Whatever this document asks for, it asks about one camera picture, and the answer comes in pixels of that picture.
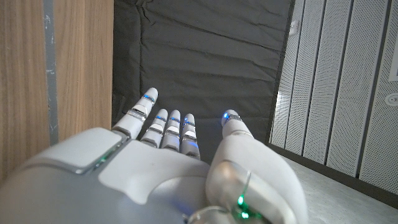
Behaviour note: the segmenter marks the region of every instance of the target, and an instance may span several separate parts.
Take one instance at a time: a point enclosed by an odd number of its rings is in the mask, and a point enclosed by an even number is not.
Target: robotic finger
[[[162,149],[170,149],[180,152],[180,112],[173,110],[170,113],[169,122],[165,131]]]
[[[141,138],[141,142],[155,148],[160,147],[160,142],[162,141],[163,137],[163,130],[166,125],[167,114],[167,110],[165,109],[161,109],[157,113],[151,126]]]
[[[127,114],[115,124],[113,130],[127,134],[131,139],[136,139],[157,100],[157,95],[157,90],[150,88]]]
[[[180,152],[200,160],[197,134],[195,131],[195,118],[192,114],[187,114],[184,119]]]

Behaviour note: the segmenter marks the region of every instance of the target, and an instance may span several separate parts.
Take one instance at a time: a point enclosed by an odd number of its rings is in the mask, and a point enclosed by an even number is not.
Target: wood grain surface
[[[49,146],[42,0],[0,1],[0,184]]]
[[[59,139],[111,127],[113,0],[54,0]]]

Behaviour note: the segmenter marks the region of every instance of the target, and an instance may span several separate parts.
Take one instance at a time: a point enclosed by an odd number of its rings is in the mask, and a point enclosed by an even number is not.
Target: green led light
[[[243,204],[243,196],[240,196],[238,198],[238,205],[242,205]]]
[[[242,218],[249,218],[249,214],[247,214],[246,212],[242,212]]]

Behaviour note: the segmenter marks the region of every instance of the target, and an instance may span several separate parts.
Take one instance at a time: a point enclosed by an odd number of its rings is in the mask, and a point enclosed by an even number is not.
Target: metal strip
[[[57,75],[55,70],[55,34],[53,0],[44,0],[45,71],[49,107],[50,145],[58,143]]]

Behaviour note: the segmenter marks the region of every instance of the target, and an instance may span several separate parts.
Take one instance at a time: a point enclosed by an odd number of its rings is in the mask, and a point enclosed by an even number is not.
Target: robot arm
[[[28,160],[0,188],[0,223],[307,223],[293,170],[233,110],[211,166],[192,114],[162,109],[137,139],[157,95]]]

